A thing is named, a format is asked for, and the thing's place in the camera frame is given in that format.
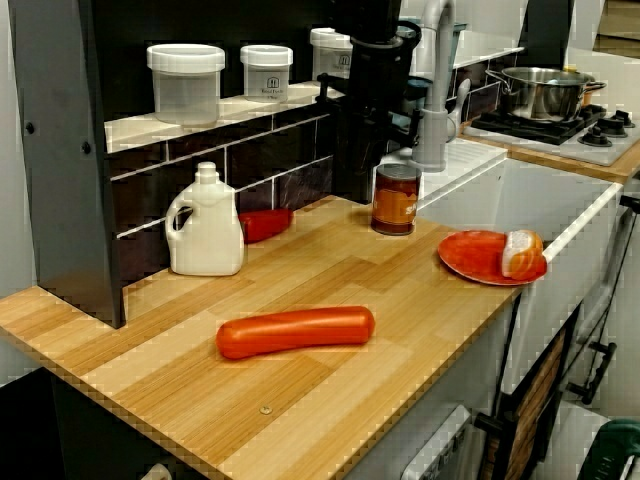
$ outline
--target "white sink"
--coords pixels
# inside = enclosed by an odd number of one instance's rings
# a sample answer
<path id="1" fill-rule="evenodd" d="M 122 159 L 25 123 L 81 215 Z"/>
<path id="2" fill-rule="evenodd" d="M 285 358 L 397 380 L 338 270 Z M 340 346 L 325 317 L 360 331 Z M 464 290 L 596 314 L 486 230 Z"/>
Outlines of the white sink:
<path id="1" fill-rule="evenodd" d="M 505 393 L 513 393 L 600 278 L 621 191 L 620 184 L 501 159 L 419 205 L 419 216 L 456 229 L 526 228 L 545 242 L 549 270 L 523 292 L 502 383 Z"/>

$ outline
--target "white jug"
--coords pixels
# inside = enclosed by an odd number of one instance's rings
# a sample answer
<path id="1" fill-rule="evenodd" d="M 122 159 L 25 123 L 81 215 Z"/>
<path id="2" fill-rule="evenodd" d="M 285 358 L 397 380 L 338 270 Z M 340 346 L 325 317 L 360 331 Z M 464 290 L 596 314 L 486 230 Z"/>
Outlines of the white jug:
<path id="1" fill-rule="evenodd" d="M 193 212 L 184 227 L 173 221 L 183 207 Z M 233 275 L 242 266 L 244 238 L 235 190 L 220 181 L 212 162 L 198 164 L 196 181 L 173 201 L 165 219 L 171 269 L 182 275 Z"/>

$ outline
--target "red plate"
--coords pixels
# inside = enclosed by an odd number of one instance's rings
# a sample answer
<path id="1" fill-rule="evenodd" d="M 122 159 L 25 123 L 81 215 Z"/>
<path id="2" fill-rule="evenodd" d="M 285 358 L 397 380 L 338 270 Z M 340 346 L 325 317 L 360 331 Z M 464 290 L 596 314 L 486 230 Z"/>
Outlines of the red plate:
<path id="1" fill-rule="evenodd" d="M 440 242 L 438 253 L 454 272 L 476 282 L 489 285 L 525 285 L 547 273 L 543 271 L 526 280 L 513 280 L 502 275 L 502 251 L 507 243 L 504 233 L 469 230 L 449 235 Z"/>

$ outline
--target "faucet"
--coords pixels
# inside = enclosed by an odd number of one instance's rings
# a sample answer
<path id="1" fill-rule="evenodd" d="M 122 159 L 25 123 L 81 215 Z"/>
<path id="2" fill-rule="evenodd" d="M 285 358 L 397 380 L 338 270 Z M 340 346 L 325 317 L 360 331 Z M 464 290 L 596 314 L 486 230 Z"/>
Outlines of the faucet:
<path id="1" fill-rule="evenodd" d="M 413 148 L 409 164 L 423 172 L 441 172 L 446 168 L 445 144 L 455 138 L 460 125 L 462 105 L 469 93 L 470 81 L 465 80 L 458 90 L 458 101 L 451 116 L 447 113 L 445 102 L 450 85 L 449 57 L 453 42 L 455 23 L 454 0 L 427 0 L 422 14 L 422 24 L 431 38 L 425 35 L 424 48 L 416 49 L 416 65 L 424 70 L 430 59 L 435 58 L 433 84 L 427 91 L 423 119 L 418 131 L 420 142 Z"/>

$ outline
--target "stainless steel pot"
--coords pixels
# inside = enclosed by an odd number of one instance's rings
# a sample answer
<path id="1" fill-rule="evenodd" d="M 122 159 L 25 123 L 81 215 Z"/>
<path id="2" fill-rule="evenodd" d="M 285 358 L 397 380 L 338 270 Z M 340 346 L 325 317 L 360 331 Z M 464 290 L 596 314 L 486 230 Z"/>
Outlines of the stainless steel pot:
<path id="1" fill-rule="evenodd" d="M 591 75 L 550 68 L 512 67 L 501 73 L 487 70 L 487 74 L 502 84 L 502 112 L 539 122 L 575 119 L 584 94 L 607 86 Z"/>

